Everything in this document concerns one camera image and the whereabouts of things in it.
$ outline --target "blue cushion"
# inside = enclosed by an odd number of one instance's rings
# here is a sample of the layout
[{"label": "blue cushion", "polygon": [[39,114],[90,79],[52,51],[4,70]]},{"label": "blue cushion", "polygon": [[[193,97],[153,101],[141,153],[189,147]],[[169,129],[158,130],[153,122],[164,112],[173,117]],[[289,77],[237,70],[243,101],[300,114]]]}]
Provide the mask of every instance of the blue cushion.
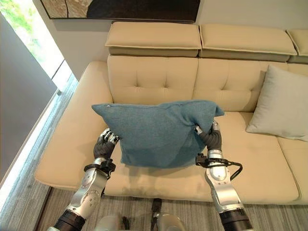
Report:
[{"label": "blue cushion", "polygon": [[157,168],[194,164],[205,147],[194,126],[208,132],[214,116],[224,115],[214,102],[202,100],[156,106],[104,103],[92,108],[120,137],[122,163]]}]

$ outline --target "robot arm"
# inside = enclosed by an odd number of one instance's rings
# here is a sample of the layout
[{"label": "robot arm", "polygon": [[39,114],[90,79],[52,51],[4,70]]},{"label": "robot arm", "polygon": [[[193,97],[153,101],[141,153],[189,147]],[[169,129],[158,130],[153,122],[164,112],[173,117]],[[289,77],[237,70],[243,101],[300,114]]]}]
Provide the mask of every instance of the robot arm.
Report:
[{"label": "robot arm", "polygon": [[47,231],[80,231],[82,229],[95,207],[99,205],[107,180],[115,170],[116,166],[110,157],[118,140],[119,138],[109,128],[99,136],[93,150],[95,160],[92,164],[85,166],[85,176],[80,188],[54,227],[49,227]]},{"label": "robot arm", "polygon": [[[253,230],[244,206],[231,184],[243,169],[242,165],[223,158],[221,151],[221,133],[219,124],[214,121],[211,131],[206,134],[199,126],[195,131],[207,145],[207,156],[198,154],[196,165],[206,168],[205,180],[211,187],[211,195],[226,231]],[[230,177],[227,166],[237,165],[240,168]]]}]

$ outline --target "green foliage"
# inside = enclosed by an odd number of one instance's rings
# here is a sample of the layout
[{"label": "green foliage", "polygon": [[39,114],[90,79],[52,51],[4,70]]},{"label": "green foliage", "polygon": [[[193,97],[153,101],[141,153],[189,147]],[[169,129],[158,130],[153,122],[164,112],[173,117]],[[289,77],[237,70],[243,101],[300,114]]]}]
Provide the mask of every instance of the green foliage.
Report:
[{"label": "green foliage", "polygon": [[6,20],[11,24],[12,28],[16,31],[20,28],[26,31],[30,37],[30,41],[25,45],[32,53],[32,55],[41,61],[40,45],[38,40],[34,37],[33,33],[33,18],[36,13],[35,9],[28,8],[22,9],[20,5],[14,0],[0,0],[0,10]]}]

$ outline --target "sofa armrest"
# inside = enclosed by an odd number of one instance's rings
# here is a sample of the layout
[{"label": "sofa armrest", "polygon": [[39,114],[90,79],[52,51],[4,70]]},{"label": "sofa armrest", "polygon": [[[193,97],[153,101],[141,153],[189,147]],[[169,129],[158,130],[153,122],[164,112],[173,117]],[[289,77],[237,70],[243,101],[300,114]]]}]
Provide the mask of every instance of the sofa armrest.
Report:
[{"label": "sofa armrest", "polygon": [[94,159],[97,138],[107,128],[91,108],[98,103],[113,103],[106,62],[92,62],[83,73],[41,158],[36,180],[56,188],[78,188],[84,166]]}]

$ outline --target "white pillow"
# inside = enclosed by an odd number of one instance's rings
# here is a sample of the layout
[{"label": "white pillow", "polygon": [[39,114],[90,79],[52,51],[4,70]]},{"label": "white pillow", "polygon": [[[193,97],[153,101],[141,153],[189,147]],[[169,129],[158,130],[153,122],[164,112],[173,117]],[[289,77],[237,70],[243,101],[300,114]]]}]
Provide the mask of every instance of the white pillow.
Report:
[{"label": "white pillow", "polygon": [[269,65],[246,131],[308,141],[308,77]]}]

